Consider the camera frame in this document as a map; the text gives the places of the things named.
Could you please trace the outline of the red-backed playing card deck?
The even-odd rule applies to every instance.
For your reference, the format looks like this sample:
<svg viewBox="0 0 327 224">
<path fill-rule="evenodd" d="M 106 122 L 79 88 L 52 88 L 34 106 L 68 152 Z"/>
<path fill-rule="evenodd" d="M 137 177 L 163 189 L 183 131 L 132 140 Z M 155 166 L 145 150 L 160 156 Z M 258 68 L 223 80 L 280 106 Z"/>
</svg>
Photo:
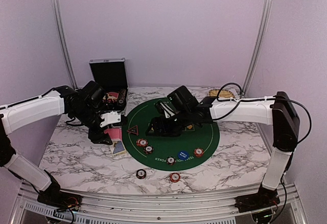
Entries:
<svg viewBox="0 0 327 224">
<path fill-rule="evenodd" d="M 112 140 L 122 140 L 122 130 L 120 128 L 108 128 L 104 130 Z"/>
</svg>

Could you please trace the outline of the red chip stack mat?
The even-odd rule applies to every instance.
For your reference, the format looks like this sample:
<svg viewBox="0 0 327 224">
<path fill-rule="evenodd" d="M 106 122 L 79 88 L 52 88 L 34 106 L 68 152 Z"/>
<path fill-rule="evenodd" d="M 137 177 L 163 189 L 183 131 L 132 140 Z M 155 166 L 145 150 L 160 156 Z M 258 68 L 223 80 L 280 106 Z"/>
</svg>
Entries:
<svg viewBox="0 0 327 224">
<path fill-rule="evenodd" d="M 202 148 L 196 148 L 194 150 L 194 156 L 200 158 L 204 155 L 204 150 Z"/>
<path fill-rule="evenodd" d="M 136 145 L 139 147 L 146 147 L 148 145 L 148 141 L 146 139 L 137 139 L 136 140 Z"/>
</svg>

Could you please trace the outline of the black triangular all-in button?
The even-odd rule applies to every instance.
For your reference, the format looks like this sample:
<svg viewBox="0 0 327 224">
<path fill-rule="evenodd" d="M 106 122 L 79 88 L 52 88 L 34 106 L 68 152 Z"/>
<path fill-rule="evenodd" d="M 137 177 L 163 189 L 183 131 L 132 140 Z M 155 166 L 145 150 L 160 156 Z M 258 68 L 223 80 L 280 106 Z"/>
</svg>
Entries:
<svg viewBox="0 0 327 224">
<path fill-rule="evenodd" d="M 139 135 L 138 125 L 134 125 L 134 126 L 128 128 L 127 133 L 138 136 Z"/>
</svg>

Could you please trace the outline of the dark 100 chips mat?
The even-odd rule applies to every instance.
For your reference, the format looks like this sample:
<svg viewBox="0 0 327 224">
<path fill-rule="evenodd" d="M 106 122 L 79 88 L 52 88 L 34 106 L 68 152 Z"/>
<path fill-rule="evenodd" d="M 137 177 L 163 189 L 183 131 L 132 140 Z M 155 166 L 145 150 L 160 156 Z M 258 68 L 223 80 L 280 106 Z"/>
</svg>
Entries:
<svg viewBox="0 0 327 224">
<path fill-rule="evenodd" d="M 154 148 L 151 145 L 148 145 L 148 146 L 144 147 L 144 153 L 145 154 L 152 154 L 153 151 L 154 151 Z"/>
<path fill-rule="evenodd" d="M 168 165 L 174 165 L 174 164 L 176 163 L 176 159 L 175 159 L 174 157 L 170 156 L 170 157 L 168 157 L 168 158 L 166 159 L 166 163 L 167 163 Z"/>
</svg>

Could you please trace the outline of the dark 100 chips bottom mat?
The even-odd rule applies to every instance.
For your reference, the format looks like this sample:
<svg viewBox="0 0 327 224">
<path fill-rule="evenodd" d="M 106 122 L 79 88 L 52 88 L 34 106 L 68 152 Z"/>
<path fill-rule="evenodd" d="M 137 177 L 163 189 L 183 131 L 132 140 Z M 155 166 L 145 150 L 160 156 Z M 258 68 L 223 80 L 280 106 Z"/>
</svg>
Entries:
<svg viewBox="0 0 327 224">
<path fill-rule="evenodd" d="M 176 163 L 176 159 L 175 159 L 174 157 L 170 156 L 170 157 L 168 157 L 168 158 L 166 159 L 166 163 L 167 163 L 168 165 L 174 165 L 174 164 Z"/>
</svg>

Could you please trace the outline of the dark red 100 chip stack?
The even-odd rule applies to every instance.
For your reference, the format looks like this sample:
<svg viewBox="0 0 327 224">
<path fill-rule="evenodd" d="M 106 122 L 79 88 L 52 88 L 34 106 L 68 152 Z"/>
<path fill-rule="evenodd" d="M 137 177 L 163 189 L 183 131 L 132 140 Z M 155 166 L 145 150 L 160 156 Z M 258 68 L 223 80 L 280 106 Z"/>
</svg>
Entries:
<svg viewBox="0 0 327 224">
<path fill-rule="evenodd" d="M 144 179 L 146 177 L 147 173 L 144 169 L 139 169 L 136 171 L 136 177 L 138 179 Z"/>
</svg>

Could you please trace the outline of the orange-red 5 chip stack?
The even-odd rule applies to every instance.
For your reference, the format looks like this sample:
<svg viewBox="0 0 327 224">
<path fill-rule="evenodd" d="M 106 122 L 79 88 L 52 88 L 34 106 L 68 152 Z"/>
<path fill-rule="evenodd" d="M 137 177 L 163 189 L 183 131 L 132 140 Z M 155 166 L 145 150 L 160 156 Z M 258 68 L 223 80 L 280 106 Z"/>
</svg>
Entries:
<svg viewBox="0 0 327 224">
<path fill-rule="evenodd" d="M 170 181 L 173 183 L 179 182 L 180 181 L 180 174 L 179 173 L 171 173 L 170 174 Z"/>
</svg>

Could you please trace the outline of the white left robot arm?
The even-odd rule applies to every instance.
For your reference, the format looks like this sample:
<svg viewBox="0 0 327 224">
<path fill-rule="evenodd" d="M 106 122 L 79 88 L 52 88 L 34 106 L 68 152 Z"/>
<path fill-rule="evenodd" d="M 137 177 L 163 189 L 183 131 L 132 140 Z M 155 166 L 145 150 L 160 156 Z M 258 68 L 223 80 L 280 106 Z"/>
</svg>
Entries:
<svg viewBox="0 0 327 224">
<path fill-rule="evenodd" d="M 46 170 L 40 169 L 11 145 L 8 135 L 28 124 L 52 116 L 67 114 L 88 127 L 88 138 L 94 144 L 112 143 L 105 131 L 101 109 L 105 91 L 90 81 L 84 88 L 69 86 L 53 88 L 44 95 L 1 107 L 1 166 L 38 190 L 38 201 L 55 207 L 65 207 L 78 195 L 61 191 L 59 183 Z"/>
</svg>

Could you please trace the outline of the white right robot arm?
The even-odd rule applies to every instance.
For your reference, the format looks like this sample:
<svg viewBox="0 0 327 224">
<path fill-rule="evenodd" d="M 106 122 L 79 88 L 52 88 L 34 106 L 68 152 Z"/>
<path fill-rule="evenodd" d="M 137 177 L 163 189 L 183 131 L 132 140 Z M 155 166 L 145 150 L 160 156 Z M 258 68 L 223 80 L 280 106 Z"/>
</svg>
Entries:
<svg viewBox="0 0 327 224">
<path fill-rule="evenodd" d="M 206 97 L 201 102 L 181 86 L 168 95 L 174 106 L 171 110 L 157 102 L 159 117 L 151 120 L 147 135 L 177 137 L 191 124 L 202 125 L 215 121 L 251 122 L 273 126 L 273 151 L 267 171 L 257 193 L 236 197 L 239 212 L 279 204 L 277 187 L 290 165 L 298 145 L 300 120 L 294 101 L 285 92 L 264 98 L 219 99 Z"/>
</svg>

